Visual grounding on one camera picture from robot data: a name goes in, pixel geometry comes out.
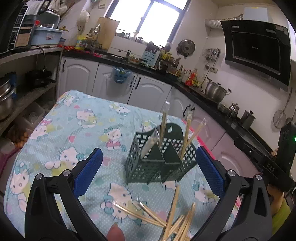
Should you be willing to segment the person's right hand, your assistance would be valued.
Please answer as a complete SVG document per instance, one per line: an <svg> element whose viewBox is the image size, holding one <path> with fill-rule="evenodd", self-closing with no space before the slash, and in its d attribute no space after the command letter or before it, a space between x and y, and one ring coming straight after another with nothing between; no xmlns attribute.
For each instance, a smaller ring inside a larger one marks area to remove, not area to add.
<svg viewBox="0 0 296 241"><path fill-rule="evenodd" d="M270 204L271 207L271 215L274 216L281 208L283 202L284 193L278 189L277 187L269 184L267 186L267 192L271 197L273 197L273 201Z"/></svg>

